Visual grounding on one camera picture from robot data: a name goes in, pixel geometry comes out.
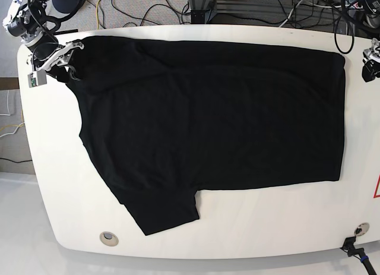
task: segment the red warning sign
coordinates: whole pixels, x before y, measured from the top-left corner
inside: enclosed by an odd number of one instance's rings
[[[380,198],[380,176],[379,176],[379,181],[378,181],[378,185],[376,186],[376,191],[375,191],[375,195],[373,196],[374,198]]]

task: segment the grey floor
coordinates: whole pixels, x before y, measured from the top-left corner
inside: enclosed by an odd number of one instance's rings
[[[8,12],[9,5],[12,0],[0,0],[0,17],[3,19]],[[79,31],[95,30],[96,18],[95,7],[92,4],[96,4],[97,0],[88,0],[84,6],[78,11],[78,13],[69,21],[62,24],[60,30],[78,29]],[[174,8],[181,11],[187,0],[169,0]],[[270,6],[268,11],[255,12],[246,17],[261,18],[268,21],[279,21],[284,19],[284,14],[280,11],[277,0],[228,0],[228,1],[244,1],[253,4],[268,5]],[[286,7],[286,11],[289,12],[293,3],[297,3],[300,0],[281,0]],[[153,4],[161,3],[165,4],[165,0],[114,0],[115,5],[122,11],[125,11],[135,17],[143,17],[145,12]],[[117,12],[111,6],[111,0],[102,0],[101,7],[104,11],[104,26],[107,29],[123,27],[128,22],[135,22],[140,24],[139,20],[129,18],[126,15]],[[303,6],[300,9],[300,13],[309,14],[311,8]],[[55,11],[51,5],[48,6],[47,13],[55,15],[57,17],[63,16]],[[310,18],[302,23],[303,26],[315,24],[319,17],[319,9],[314,15],[314,18]],[[99,12],[100,21],[103,20],[103,15]],[[168,8],[157,6],[152,9],[147,19],[155,21],[159,24],[177,24],[178,17]],[[325,16],[321,21],[321,24],[327,24],[331,21],[331,16],[328,11],[325,12]],[[259,21],[241,20],[230,17],[228,15],[217,15],[211,21],[213,24],[251,24],[251,25],[265,25]],[[332,31],[332,26],[315,27],[313,30],[320,31]],[[0,29],[0,77],[16,77],[17,76],[17,64],[16,57],[17,51],[20,47],[20,39],[9,36],[4,29]],[[12,116],[0,116],[0,127],[8,124],[19,124],[21,122],[21,102],[20,92],[18,90],[10,91],[9,95],[9,108]],[[7,112],[7,92],[0,91],[0,113]],[[7,132],[12,132],[13,128],[6,128],[0,132],[0,135]],[[27,142],[27,136],[25,128],[22,127],[15,135],[8,135],[0,138],[0,157],[5,157],[13,160],[27,160],[30,159],[29,146]],[[0,160],[0,171],[15,172],[15,173],[34,173],[32,163],[15,164]]]

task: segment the robotic manipulator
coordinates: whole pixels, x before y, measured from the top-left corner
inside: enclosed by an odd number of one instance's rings
[[[83,49],[80,41],[69,42],[60,45],[55,33],[61,27],[61,23],[73,17],[79,8],[63,18],[56,18],[46,14],[47,2],[50,0],[12,0],[7,17],[3,20],[3,27],[14,36],[20,37],[21,43],[31,51],[30,62],[33,72],[28,75],[29,86],[35,87],[46,84],[46,75],[50,75],[60,82],[67,82],[75,77],[75,68],[69,65],[70,58],[75,50]],[[380,43],[376,39],[380,35],[380,0],[362,0],[356,8],[364,12],[362,21],[354,20],[353,23],[373,37],[372,46],[363,51],[362,77],[366,82],[380,77]],[[349,4],[350,0],[341,0],[341,4]],[[47,23],[54,25],[47,28]]]

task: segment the t-shirt sleeve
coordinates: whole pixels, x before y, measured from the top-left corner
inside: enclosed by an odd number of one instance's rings
[[[145,235],[199,220],[193,189],[155,189],[125,192],[119,201]]]

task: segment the black fabric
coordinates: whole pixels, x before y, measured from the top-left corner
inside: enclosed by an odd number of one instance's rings
[[[67,84],[80,137],[146,235],[199,219],[202,189],[339,180],[341,55],[112,36],[82,42],[71,62],[82,81]]]

